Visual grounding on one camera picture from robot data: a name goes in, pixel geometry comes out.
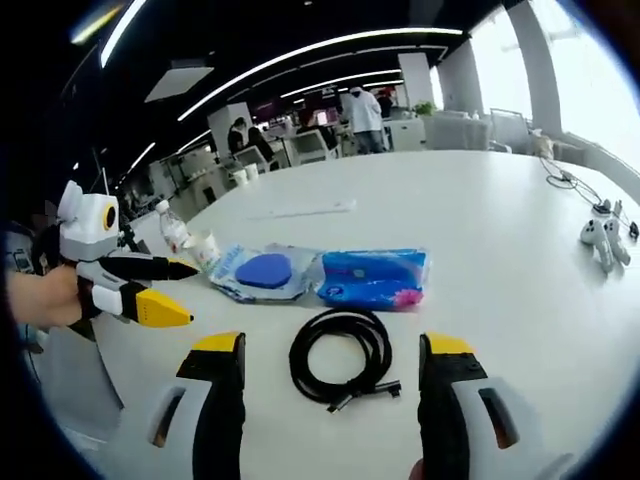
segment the plastic bag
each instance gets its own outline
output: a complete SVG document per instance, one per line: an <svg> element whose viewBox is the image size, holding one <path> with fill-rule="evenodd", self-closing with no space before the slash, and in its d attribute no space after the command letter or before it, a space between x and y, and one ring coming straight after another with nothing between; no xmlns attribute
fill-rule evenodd
<svg viewBox="0 0 640 480"><path fill-rule="evenodd" d="M291 263L291 278L281 287L274 289L244 285L236 280L238 268L254 257L265 253L279 253ZM213 268L206 272L209 281L220 291L241 303L281 303L292 302L309 291L311 281L307 270L318 251L288 247L279 244L267 245L264 250L255 250L234 244L226 249Z"/></svg>
<svg viewBox="0 0 640 480"><path fill-rule="evenodd" d="M402 310L422 300L429 273L424 249L327 252L313 276L316 294L332 306Z"/></svg>

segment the coiled cable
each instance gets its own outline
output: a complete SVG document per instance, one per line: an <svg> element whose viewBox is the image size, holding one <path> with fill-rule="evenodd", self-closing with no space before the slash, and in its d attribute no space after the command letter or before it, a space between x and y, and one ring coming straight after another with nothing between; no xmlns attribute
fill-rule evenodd
<svg viewBox="0 0 640 480"><path fill-rule="evenodd" d="M323 335L349 336L355 339L365 356L365 367L346 383L318 380L309 369L309 352ZM341 410L353 398L379 392L400 395L398 380L378 384L392 361L389 335L380 319L371 312L337 308L309 320L298 332L289 352L291 378L305 397L318 403L328 403L329 412Z"/></svg>

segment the window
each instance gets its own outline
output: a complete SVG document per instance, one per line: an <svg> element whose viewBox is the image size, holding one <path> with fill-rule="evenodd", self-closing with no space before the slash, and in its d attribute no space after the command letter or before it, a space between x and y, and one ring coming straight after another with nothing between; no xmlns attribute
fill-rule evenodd
<svg viewBox="0 0 640 480"><path fill-rule="evenodd" d="M501 108L532 118L527 71L509 14L503 7L471 32L471 48L485 113Z"/></svg>
<svg viewBox="0 0 640 480"><path fill-rule="evenodd" d="M433 89L433 104L436 108L444 109L444 98L442 97L442 87L440 86L440 75L437 68L432 68L429 73L431 74L431 88Z"/></svg>
<svg viewBox="0 0 640 480"><path fill-rule="evenodd" d="M562 128L638 169L640 115L624 67L554 0L534 0L532 6L551 52Z"/></svg>

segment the plastic bottle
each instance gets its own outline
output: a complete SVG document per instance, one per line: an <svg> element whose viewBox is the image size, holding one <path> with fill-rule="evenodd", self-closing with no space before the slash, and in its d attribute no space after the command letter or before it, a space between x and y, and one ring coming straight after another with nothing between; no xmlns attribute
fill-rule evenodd
<svg viewBox="0 0 640 480"><path fill-rule="evenodd" d="M187 225L169 208L169 202L162 200L156 205L156 212L160 214L160 233L173 253L182 250L184 243L189 240Z"/></svg>

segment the white table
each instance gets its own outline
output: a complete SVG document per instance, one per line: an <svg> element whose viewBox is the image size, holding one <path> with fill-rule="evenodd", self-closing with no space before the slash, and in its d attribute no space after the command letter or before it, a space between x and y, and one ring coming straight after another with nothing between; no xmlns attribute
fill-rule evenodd
<svg viewBox="0 0 640 480"><path fill-rule="evenodd" d="M598 172L567 166L627 214L640 209ZM402 397L354 401L329 415L294 388L288 351L316 312L245 306L206 280L155 285L190 308L186 328L151 330L104 316L95 323L105 366L125 408L173 376L190 346L228 330L247 333L243 478L403 479L420 457L418 335L465 338L489 375L502 376L538 411L550 452L580 456L622 405L638 367L640 255L605 277L578 241L589 205L545 182L535 158L488 152L415 152L284 169L236 188L190 222L221 243L282 242L324 249L425 246L433 266L415 314L380 314ZM249 220L269 209L357 200L350 213ZM361 367L359 347L327 339L312 352L318 376Z"/></svg>

